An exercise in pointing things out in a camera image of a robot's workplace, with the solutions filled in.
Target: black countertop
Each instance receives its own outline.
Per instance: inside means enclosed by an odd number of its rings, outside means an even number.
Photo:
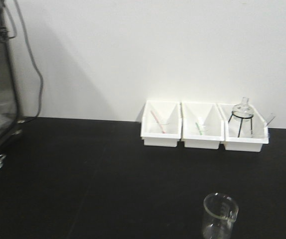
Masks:
[[[286,129],[260,153],[144,146],[135,122],[39,118],[4,148],[0,239],[200,239],[203,199],[239,205],[232,239],[286,239]]]

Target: black wire stand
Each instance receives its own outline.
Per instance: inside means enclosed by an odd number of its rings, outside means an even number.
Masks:
[[[239,125],[238,136],[237,136],[238,138],[239,138],[239,135],[241,134],[243,120],[249,120],[249,119],[251,120],[251,134],[253,134],[253,117],[254,117],[254,115],[251,115],[249,117],[239,117],[239,116],[234,114],[234,111],[232,111],[232,114],[231,114],[231,116],[230,116],[230,118],[228,120],[228,123],[229,123],[229,121],[231,121],[233,116],[241,119],[241,124]]]

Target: black cable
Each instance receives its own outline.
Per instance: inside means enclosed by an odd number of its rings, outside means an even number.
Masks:
[[[27,46],[27,49],[28,49],[28,52],[29,52],[29,56],[30,56],[30,59],[31,59],[31,62],[32,62],[32,65],[33,65],[33,68],[37,72],[37,74],[39,76],[39,79],[40,79],[40,89],[39,89],[39,98],[38,98],[38,112],[32,118],[27,117],[27,118],[19,121],[20,123],[28,123],[28,122],[31,122],[34,119],[36,119],[40,115],[40,112],[41,112],[42,93],[43,93],[43,76],[42,76],[41,72],[39,71],[39,69],[37,67],[37,64],[36,64],[36,62],[34,60],[34,56],[32,54],[32,50],[31,50],[31,47],[30,47],[29,39],[28,39],[27,29],[26,29],[26,26],[25,26],[25,23],[24,23],[24,20],[23,20],[23,16],[22,16],[22,12],[20,10],[19,4],[18,4],[17,0],[13,0],[13,1],[14,1],[16,10],[18,12],[18,15],[19,15],[20,23],[22,25],[23,34],[24,34],[24,41],[25,41],[25,44]]]
[[[6,5],[4,5],[4,8],[5,8],[6,12],[7,12],[7,15],[8,15],[9,20],[11,22],[11,26],[12,26],[12,30],[13,30],[13,36],[8,37],[8,39],[13,39],[13,38],[17,37],[17,28],[15,26],[14,20],[12,18],[12,15],[11,15],[8,7]]]

